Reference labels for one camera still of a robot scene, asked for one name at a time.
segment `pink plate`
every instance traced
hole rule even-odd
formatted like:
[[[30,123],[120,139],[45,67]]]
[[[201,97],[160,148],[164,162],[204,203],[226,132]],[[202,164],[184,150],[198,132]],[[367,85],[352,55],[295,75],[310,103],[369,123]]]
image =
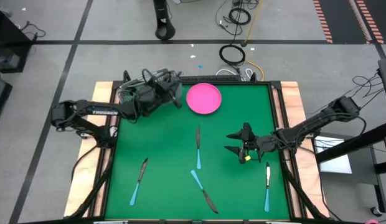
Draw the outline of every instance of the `pink plate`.
[[[219,108],[222,97],[217,87],[208,83],[200,83],[190,88],[186,101],[192,111],[199,114],[210,114]]]

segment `yellow cable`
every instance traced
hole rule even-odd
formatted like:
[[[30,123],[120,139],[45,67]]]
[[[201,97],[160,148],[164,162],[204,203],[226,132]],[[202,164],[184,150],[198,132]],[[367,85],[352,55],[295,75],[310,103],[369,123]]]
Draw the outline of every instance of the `yellow cable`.
[[[248,39],[250,38],[251,31],[252,31],[252,29],[253,29],[253,25],[254,25],[255,19],[257,18],[258,12],[260,11],[260,8],[261,8],[261,6],[262,6],[262,2],[263,2],[263,1],[264,1],[264,0],[260,0],[260,4],[259,4],[258,7],[257,7],[257,11],[255,11],[255,15],[254,15],[254,18],[253,18],[253,22],[251,23],[250,29],[248,30],[247,38],[244,40],[244,44],[246,44],[247,41],[248,41]],[[250,65],[256,67],[256,68],[261,72],[261,81],[263,82],[264,79],[265,79],[265,73],[263,72],[262,68],[261,68],[259,65],[255,64],[255,63],[253,63],[253,62],[251,62],[251,61],[249,61],[249,60],[247,60],[247,59],[246,59],[245,61],[246,61],[247,63],[249,63]]]
[[[265,79],[265,73],[263,72],[262,68],[259,65],[255,64],[255,63],[253,63],[253,62],[251,62],[251,61],[249,61],[247,59],[245,61],[247,63],[249,63],[250,65],[256,67],[261,72],[261,81],[263,82],[264,79]]]
[[[247,38],[244,40],[244,44],[246,44],[247,41],[248,41],[248,38],[250,38],[251,30],[253,29],[253,25],[254,25],[255,19],[257,18],[258,12],[260,11],[260,8],[262,6],[263,0],[259,0],[259,1],[260,1],[260,4],[257,7],[257,11],[255,12],[255,15],[254,15],[254,18],[253,18],[253,22],[251,23],[250,29],[248,30]]]

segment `white paper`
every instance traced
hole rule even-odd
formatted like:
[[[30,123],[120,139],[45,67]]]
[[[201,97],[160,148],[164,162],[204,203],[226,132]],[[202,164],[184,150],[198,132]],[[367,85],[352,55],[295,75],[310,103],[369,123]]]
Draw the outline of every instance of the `white paper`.
[[[342,142],[344,142],[343,139],[318,136],[315,138],[315,141],[314,141],[316,153],[320,153],[320,152],[323,152],[324,150],[327,150],[322,147],[333,147]],[[322,162],[320,164],[320,171],[335,172],[335,173],[341,173],[341,174],[351,174],[352,170],[351,170],[351,165],[349,164],[348,155],[340,156],[338,158],[332,159],[327,162]]]

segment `orange striped tape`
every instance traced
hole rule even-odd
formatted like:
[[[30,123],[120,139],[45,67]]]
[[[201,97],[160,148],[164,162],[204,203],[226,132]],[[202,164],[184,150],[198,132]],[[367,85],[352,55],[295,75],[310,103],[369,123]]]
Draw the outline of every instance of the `orange striped tape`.
[[[375,24],[372,15],[370,14],[369,10],[367,9],[365,2],[363,0],[357,0],[356,2],[359,6],[359,10],[362,11],[366,22],[368,23],[368,25],[371,28],[371,30],[369,30],[369,32],[372,32],[374,34],[374,37],[377,39],[378,43],[384,44],[384,38],[382,37],[382,34],[379,31],[379,28]]]
[[[332,37],[329,30],[329,26],[327,25],[326,18],[324,17],[322,7],[318,0],[313,0],[313,5],[315,7],[316,13],[318,14],[318,18],[320,20],[320,24],[323,29],[323,33],[326,36],[326,41],[332,44]]]

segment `green table surface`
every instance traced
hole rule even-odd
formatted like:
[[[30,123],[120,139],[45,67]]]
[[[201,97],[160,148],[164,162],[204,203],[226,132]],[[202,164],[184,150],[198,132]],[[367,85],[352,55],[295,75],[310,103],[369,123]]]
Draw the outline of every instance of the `green table surface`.
[[[249,122],[256,135],[275,129],[266,85],[219,85],[220,108],[195,114],[186,104],[163,105],[136,124],[121,120],[106,205],[108,219],[289,219],[278,151],[262,163],[241,165],[224,146],[241,146],[226,135]],[[200,125],[201,170],[196,169],[195,132]],[[129,205],[139,171],[149,158],[134,206]],[[271,167],[270,211],[264,211],[266,162]],[[207,205],[191,175],[195,169],[219,214]]]

